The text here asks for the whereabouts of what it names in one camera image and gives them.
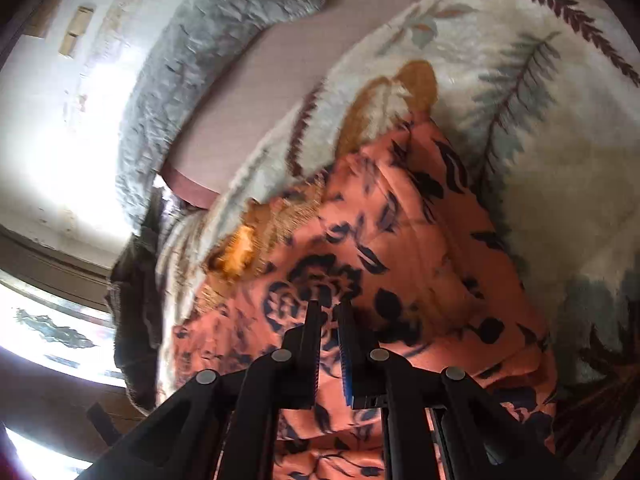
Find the orange floral garment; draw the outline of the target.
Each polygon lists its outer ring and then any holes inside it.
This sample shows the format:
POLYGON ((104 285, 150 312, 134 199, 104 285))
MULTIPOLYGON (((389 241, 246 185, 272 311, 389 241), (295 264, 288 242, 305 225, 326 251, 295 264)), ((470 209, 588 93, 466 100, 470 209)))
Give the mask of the orange floral garment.
POLYGON ((268 203, 249 202, 203 269, 172 330, 161 394, 206 368, 248 367, 303 322, 310 302, 321 307, 317 403, 281 415, 278 479, 383 477, 380 415, 344 399, 335 314, 344 301, 383 347, 434 372, 463 368, 552 443, 546 322, 431 122, 401 126, 268 203))

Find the dark brown fuzzy garment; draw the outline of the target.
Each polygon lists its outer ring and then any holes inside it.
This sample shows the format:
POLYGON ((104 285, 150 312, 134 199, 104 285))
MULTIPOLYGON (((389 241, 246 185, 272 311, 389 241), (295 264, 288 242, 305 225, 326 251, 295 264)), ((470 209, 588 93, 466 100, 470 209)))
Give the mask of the dark brown fuzzy garment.
POLYGON ((163 339, 155 279, 162 209, 162 193, 155 191, 140 231, 131 235, 112 267, 105 295, 115 326, 114 362, 130 402, 144 414, 157 406, 157 357, 163 339))

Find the stained glass window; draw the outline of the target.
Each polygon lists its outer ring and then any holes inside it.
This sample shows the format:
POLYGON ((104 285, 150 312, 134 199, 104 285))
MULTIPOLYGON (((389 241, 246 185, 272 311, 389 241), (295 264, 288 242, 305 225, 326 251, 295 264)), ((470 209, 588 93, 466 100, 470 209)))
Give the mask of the stained glass window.
POLYGON ((1 347, 35 364, 122 388, 115 327, 106 312, 76 304, 1 273, 1 347))

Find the leaf pattern bed blanket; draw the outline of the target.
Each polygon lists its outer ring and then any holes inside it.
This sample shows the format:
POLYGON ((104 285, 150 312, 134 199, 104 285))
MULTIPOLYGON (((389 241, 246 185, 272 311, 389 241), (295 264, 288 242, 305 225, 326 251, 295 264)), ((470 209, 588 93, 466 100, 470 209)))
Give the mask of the leaf pattern bed blanket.
POLYGON ((546 322, 551 445, 579 478, 637 478, 639 52, 602 0, 422 0, 348 52, 170 234, 156 400, 179 389, 160 393, 172 330, 247 204, 422 122, 461 158, 546 322))

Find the grey quilted pillow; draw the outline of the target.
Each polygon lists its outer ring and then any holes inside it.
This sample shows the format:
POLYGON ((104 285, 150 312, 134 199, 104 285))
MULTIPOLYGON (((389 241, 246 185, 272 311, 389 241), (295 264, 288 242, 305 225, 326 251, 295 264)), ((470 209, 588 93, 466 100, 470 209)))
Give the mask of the grey quilted pillow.
POLYGON ((213 84, 269 27, 326 0, 183 0, 146 57, 120 123, 115 184, 140 230, 171 144, 213 84))

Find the beige wall switch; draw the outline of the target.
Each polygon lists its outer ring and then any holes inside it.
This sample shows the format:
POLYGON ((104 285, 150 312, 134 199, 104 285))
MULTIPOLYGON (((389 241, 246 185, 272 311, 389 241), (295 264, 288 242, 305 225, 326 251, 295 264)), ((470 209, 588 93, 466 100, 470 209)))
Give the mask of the beige wall switch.
POLYGON ((94 10, 88 6, 78 6, 70 24, 65 29, 65 34, 61 42, 58 53, 71 58, 78 41, 85 35, 92 20, 94 10))

